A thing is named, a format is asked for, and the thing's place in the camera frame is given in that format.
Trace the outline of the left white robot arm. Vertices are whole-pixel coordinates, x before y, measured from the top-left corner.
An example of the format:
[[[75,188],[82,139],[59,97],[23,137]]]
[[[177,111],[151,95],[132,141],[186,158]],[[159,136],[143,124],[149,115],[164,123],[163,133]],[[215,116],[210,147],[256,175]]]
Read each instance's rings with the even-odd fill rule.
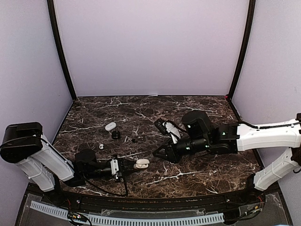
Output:
[[[66,202],[60,182],[69,187],[86,184],[92,178],[113,178],[119,182],[124,176],[138,171],[138,163],[113,156],[110,160],[96,160],[92,150],[85,149],[70,161],[61,155],[43,135],[38,122],[8,125],[5,129],[1,158],[18,166],[56,205]]]

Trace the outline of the beige gold-rimmed charging case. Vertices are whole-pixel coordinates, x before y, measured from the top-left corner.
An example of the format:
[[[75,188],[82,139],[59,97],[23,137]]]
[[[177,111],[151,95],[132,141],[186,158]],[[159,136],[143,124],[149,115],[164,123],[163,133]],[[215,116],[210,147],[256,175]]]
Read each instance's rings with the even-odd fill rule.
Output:
[[[134,164],[134,169],[142,170],[148,168],[150,161],[147,159],[138,159]]]

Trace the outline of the black round charging case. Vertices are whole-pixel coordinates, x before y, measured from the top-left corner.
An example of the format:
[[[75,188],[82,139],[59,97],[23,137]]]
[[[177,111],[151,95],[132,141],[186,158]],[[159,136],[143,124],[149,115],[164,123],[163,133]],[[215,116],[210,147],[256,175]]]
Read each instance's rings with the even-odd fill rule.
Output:
[[[120,139],[121,138],[121,133],[118,130],[115,130],[111,133],[111,137],[114,140]]]

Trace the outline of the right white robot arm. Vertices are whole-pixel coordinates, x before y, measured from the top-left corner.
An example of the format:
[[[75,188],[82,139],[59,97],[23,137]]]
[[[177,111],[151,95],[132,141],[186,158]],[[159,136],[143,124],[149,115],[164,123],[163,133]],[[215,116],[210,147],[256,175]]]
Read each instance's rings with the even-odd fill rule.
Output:
[[[301,115],[280,123],[252,125],[245,121],[215,128],[204,111],[193,110],[181,119],[183,129],[170,120],[154,122],[171,140],[153,151],[153,156],[178,163],[184,155],[199,152],[230,154],[251,149],[285,147],[280,157],[247,179],[240,200],[250,204],[270,185],[301,166]]]

